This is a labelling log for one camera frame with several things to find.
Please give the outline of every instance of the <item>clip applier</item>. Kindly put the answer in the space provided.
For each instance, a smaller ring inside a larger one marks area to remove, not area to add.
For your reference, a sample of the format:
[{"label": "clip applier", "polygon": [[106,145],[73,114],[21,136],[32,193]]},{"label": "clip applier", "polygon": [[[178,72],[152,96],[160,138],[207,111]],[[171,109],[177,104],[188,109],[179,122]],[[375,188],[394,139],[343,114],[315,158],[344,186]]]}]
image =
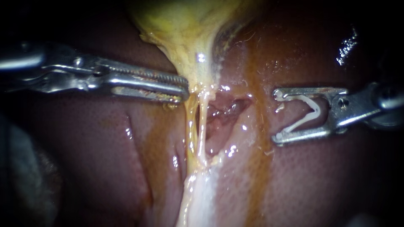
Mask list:
[{"label": "clip applier", "polygon": [[[351,124],[364,122],[374,129],[398,129],[404,125],[404,89],[400,85],[373,82],[363,90],[349,94],[346,88],[294,87],[278,88],[275,100],[303,100],[314,112],[272,136],[277,146],[343,134]],[[311,98],[322,97],[329,103],[326,122],[317,128],[294,130],[320,115],[319,106]]]}]

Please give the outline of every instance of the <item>moist tissue surface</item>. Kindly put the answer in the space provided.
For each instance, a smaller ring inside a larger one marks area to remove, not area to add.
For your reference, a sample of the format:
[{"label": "moist tissue surface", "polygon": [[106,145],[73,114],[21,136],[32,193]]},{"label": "moist tissue surface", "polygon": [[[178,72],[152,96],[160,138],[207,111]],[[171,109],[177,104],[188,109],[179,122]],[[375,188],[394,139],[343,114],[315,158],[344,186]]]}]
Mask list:
[{"label": "moist tissue surface", "polygon": [[216,225],[218,172],[225,151],[215,156],[205,152],[208,105],[219,89],[220,54],[228,47],[232,34],[257,13],[260,5],[260,1],[243,0],[129,4],[141,39],[156,44],[178,74],[189,81],[191,97],[185,103],[187,176],[177,226]]}]

